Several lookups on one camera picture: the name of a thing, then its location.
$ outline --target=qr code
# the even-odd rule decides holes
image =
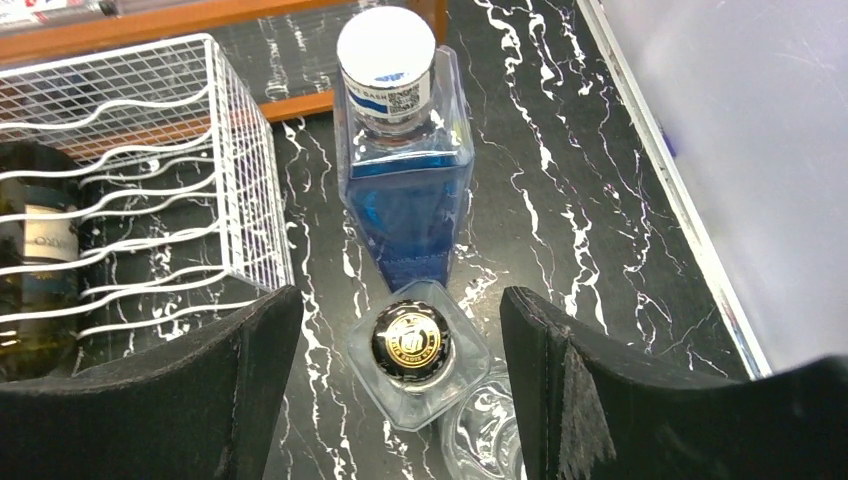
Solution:
[[[391,92],[388,95],[389,113],[397,114],[414,110],[421,101],[419,97],[419,86],[414,85],[400,92]]]

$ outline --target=wooden frame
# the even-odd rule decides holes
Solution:
[[[104,18],[0,38],[0,66],[62,58],[154,41],[262,17],[348,3],[351,0],[211,0],[118,18]],[[447,0],[407,0],[432,26],[439,43],[447,35]],[[332,92],[261,105],[271,121],[332,110]]]

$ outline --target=white wire rack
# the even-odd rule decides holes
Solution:
[[[39,220],[75,219],[85,228],[85,222],[159,214],[192,201],[207,202],[214,214],[205,226],[121,238],[81,251],[78,261],[3,268],[0,275],[78,269],[108,262],[117,253],[211,235],[219,237],[221,253],[152,280],[89,286],[73,309],[5,315],[0,323],[86,314],[124,297],[207,288],[226,277],[265,291],[293,283],[271,128],[211,36],[190,35],[0,72],[0,142],[18,140],[61,149],[79,168],[12,171],[0,173],[0,180],[77,177],[83,187],[99,185],[108,192],[91,206],[38,215]],[[186,167],[196,180],[174,184],[175,172]],[[170,188],[146,188],[150,182]],[[132,207],[138,204],[147,206]],[[33,218],[9,215],[0,222]],[[188,281],[197,276],[202,278]],[[89,328],[80,337],[246,303],[192,305],[158,318]]]

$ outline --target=green wine bottle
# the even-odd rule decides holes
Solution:
[[[0,173],[8,165],[0,162]],[[26,211],[26,190],[18,178],[0,180],[0,219]],[[20,267],[24,263],[24,221],[0,223],[0,268]],[[23,275],[0,275],[0,316],[18,313],[23,308]],[[17,322],[0,323],[0,381],[15,370]]]
[[[7,171],[55,172],[77,168],[73,159],[63,152],[29,142],[0,143],[0,165]],[[20,177],[12,180],[23,187],[27,214],[77,209],[79,184],[75,178]],[[8,188],[13,192],[20,190]],[[19,201],[5,203],[12,205],[8,208],[10,212],[15,208],[20,210]],[[23,224],[24,265],[58,264],[79,258],[76,221],[28,219]],[[17,258],[12,255],[3,261],[14,264],[20,262]],[[67,309],[78,304],[78,277],[73,269],[23,273],[19,279],[15,275],[8,277],[11,280],[4,284],[11,285],[8,288],[10,302],[2,308],[30,313]],[[16,288],[20,290],[17,303]],[[0,323],[0,338],[3,339],[0,340],[0,381],[24,380],[50,373],[73,349],[76,323],[77,315]]]

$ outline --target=wine bottle label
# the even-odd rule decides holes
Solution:
[[[28,215],[61,213],[60,210],[27,205]],[[27,220],[24,256],[27,260],[45,259],[73,262],[79,259],[79,239],[72,220]]]
[[[386,78],[394,78],[394,75],[387,75]],[[430,100],[429,72],[411,84],[387,88],[360,84],[344,73],[342,76],[353,107],[371,117],[384,120],[402,119],[425,107]]]

